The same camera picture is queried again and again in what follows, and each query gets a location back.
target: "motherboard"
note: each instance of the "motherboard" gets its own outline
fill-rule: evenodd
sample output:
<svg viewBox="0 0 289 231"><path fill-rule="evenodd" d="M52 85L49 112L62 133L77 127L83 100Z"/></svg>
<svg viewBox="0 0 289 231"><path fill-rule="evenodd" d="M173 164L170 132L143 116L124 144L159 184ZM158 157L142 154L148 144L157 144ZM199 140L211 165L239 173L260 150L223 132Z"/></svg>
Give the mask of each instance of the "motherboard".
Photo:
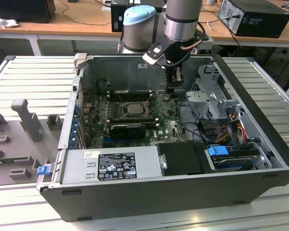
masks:
<svg viewBox="0 0 289 231"><path fill-rule="evenodd" d="M84 104L87 147L154 146L187 141L178 98L159 93L91 95Z"/></svg>

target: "black computer tower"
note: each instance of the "black computer tower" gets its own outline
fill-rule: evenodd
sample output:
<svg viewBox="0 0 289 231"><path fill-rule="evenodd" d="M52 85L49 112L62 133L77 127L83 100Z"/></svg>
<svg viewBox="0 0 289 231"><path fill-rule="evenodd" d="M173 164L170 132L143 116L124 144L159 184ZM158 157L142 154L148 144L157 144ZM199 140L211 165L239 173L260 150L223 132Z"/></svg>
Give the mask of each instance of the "black computer tower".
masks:
<svg viewBox="0 0 289 231"><path fill-rule="evenodd" d="M53 0L0 0L0 18L48 23L56 8Z"/></svg>
<svg viewBox="0 0 289 231"><path fill-rule="evenodd" d="M236 36L278 38L289 12L265 0L224 0L218 17Z"/></svg>

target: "black computer case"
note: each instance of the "black computer case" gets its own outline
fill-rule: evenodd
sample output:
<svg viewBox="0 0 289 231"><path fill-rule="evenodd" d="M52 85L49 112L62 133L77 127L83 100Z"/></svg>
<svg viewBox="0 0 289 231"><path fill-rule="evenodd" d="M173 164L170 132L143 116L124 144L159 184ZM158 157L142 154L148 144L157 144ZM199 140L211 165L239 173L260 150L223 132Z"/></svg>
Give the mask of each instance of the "black computer case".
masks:
<svg viewBox="0 0 289 231"><path fill-rule="evenodd" d="M289 21L289 12L265 0L224 0L219 18L236 36L278 38Z"/></svg>
<svg viewBox="0 0 289 231"><path fill-rule="evenodd" d="M56 8L53 0L0 0L0 18L48 23Z"/></svg>
<svg viewBox="0 0 289 231"><path fill-rule="evenodd" d="M122 32L124 12L127 9L128 0L113 0L111 1L111 29L112 32ZM134 2L135 6L148 5L154 6L157 13L162 12L163 6L165 6L164 0L141 0Z"/></svg>

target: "gray cylinder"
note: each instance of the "gray cylinder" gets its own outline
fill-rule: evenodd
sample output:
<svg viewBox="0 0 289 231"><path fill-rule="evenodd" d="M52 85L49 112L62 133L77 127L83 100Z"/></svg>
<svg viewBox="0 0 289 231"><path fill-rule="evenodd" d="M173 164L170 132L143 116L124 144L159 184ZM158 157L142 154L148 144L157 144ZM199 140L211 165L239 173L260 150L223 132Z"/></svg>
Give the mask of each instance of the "gray cylinder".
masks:
<svg viewBox="0 0 289 231"><path fill-rule="evenodd" d="M202 0L168 0L166 15L177 20L198 21Z"/></svg>
<svg viewBox="0 0 289 231"><path fill-rule="evenodd" d="M134 52L145 52L152 45L155 17L132 25L124 26L124 47Z"/></svg>
<svg viewBox="0 0 289 231"><path fill-rule="evenodd" d="M145 52L151 47L156 10L152 6L134 6L124 13L124 47Z"/></svg>
<svg viewBox="0 0 289 231"><path fill-rule="evenodd" d="M168 0L164 34L173 41L189 41L195 36L201 0Z"/></svg>

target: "power supply label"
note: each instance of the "power supply label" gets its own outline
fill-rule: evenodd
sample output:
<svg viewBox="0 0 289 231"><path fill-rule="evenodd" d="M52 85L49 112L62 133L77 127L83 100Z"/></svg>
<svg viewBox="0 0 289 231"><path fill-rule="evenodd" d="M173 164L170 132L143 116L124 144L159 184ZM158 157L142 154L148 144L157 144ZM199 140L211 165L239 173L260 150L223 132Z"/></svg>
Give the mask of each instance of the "power supply label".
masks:
<svg viewBox="0 0 289 231"><path fill-rule="evenodd" d="M123 180L137 178L135 153L100 154L98 180Z"/></svg>

